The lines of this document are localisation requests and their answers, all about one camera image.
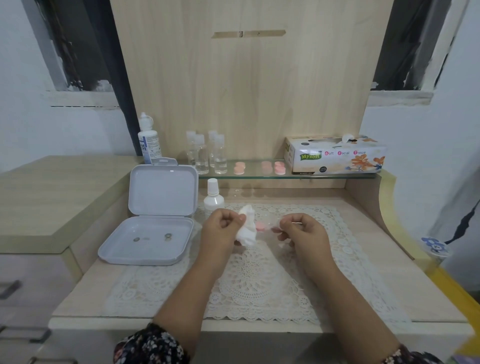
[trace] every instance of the person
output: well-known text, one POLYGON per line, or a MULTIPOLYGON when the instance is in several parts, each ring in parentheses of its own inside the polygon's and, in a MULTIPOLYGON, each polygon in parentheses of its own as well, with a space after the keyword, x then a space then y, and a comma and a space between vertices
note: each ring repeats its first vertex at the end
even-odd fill
MULTIPOLYGON (((119 342, 116 364, 189 363, 214 282, 232 254, 245 215, 217 209, 203 225, 199 254, 145 329, 119 342)), ((323 293, 330 321, 351 364, 441 363, 409 352, 336 266, 325 228, 306 214, 285 215, 278 239, 291 239, 307 276, 323 293)))

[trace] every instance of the sleeve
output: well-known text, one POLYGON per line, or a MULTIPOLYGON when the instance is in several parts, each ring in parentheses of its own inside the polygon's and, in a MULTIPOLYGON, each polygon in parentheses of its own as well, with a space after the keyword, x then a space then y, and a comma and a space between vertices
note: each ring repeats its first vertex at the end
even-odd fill
POLYGON ((114 364, 188 364, 190 357, 168 332, 156 324, 123 339, 115 347, 114 364))
POLYGON ((398 350, 382 360, 382 364, 443 364, 435 355, 428 352, 410 352, 401 345, 398 350))

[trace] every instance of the orange flower print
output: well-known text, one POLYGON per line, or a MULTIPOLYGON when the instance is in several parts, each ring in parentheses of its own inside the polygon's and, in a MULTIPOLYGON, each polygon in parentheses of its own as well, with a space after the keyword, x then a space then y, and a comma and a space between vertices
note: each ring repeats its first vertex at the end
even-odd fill
POLYGON ((358 170, 366 170, 368 167, 373 167, 373 164, 368 161, 366 154, 355 156, 355 158, 352 159, 352 164, 356 166, 358 170))
POLYGON ((373 161, 377 162, 377 164, 380 164, 382 166, 382 165, 384 165, 384 159, 385 159, 385 156, 383 156, 381 158, 374 158, 373 161))

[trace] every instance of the white bottle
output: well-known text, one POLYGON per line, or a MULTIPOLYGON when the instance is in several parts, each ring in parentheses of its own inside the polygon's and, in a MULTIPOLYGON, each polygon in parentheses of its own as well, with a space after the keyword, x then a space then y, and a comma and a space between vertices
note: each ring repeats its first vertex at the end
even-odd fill
POLYGON ((225 208, 224 198, 218 194, 218 181, 209 178, 207 182, 208 196, 204 199, 205 217, 209 217, 218 208, 225 208))
POLYGON ((196 132, 193 130, 187 130, 187 158, 188 164, 195 166, 195 162, 198 159, 198 150, 195 144, 196 132))
POLYGON ((225 135, 217 134, 215 137, 215 173, 227 173, 227 157, 225 155, 225 135))
POLYGON ((215 167, 214 161, 214 150, 215 150, 215 136, 217 135, 216 130, 210 130, 208 132, 208 162, 211 167, 215 167))
POLYGON ((195 144, 198 153, 195 168, 198 174, 207 174, 210 171, 210 167, 208 165, 208 148, 205 145, 205 136, 203 134, 197 134, 195 136, 195 144))
POLYGON ((158 133, 153 128, 153 119, 144 112, 138 119, 141 132, 138 133, 138 140, 142 148, 145 164, 155 164, 160 157, 162 151, 160 150, 160 143, 158 142, 158 133))

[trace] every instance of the bottle label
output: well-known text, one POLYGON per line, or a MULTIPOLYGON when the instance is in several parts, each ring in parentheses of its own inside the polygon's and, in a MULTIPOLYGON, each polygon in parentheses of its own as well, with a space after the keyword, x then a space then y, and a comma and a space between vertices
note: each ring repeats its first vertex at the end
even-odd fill
POLYGON ((142 136, 138 139, 140 141, 140 147, 142 148, 142 154, 144 155, 146 164, 152 164, 153 159, 162 156, 157 136, 142 136))

